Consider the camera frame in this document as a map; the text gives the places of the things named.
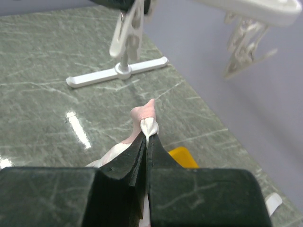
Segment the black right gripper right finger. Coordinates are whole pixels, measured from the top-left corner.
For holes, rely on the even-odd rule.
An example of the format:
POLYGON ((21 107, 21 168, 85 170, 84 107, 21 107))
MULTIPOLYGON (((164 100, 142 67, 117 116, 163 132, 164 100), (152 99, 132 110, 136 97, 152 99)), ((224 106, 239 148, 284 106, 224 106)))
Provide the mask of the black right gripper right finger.
POLYGON ((158 135, 146 150, 147 192, 153 227, 270 227, 263 194, 245 169, 184 168, 158 135))

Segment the white end hanger clip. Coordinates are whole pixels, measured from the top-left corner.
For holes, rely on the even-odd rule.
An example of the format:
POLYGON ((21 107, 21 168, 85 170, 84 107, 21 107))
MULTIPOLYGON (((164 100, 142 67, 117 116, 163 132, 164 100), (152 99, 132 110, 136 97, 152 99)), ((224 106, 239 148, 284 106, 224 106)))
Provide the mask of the white end hanger clip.
POLYGON ((115 27, 109 54, 112 58, 120 58, 125 53, 137 61, 140 58, 144 24, 144 1, 134 1, 128 12, 120 12, 115 27))

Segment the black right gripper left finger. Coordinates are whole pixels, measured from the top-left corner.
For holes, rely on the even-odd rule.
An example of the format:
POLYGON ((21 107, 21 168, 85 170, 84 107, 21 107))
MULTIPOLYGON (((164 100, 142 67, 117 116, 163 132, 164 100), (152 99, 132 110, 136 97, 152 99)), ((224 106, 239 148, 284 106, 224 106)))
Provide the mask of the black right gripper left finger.
POLYGON ((6 167, 3 227, 136 227, 143 217, 146 138, 102 167, 6 167))

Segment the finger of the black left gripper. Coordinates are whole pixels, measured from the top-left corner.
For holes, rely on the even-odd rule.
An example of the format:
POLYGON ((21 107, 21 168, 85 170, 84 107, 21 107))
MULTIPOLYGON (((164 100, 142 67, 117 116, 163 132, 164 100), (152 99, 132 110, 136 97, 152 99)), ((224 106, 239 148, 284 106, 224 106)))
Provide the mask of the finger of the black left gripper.
POLYGON ((144 15, 150 15, 156 6, 156 0, 144 0, 144 15))
POLYGON ((90 1, 95 4, 110 9, 120 10, 120 11, 128 11, 134 3, 134 0, 90 0, 90 1))

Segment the white pink underwear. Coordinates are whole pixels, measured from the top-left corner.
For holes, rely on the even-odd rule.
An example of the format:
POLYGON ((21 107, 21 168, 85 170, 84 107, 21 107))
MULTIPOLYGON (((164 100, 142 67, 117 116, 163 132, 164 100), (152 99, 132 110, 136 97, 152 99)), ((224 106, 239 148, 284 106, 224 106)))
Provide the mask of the white pink underwear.
POLYGON ((146 151, 159 132, 155 100, 131 110, 131 135, 87 165, 96 168, 87 210, 89 227, 138 227, 148 217, 146 151))

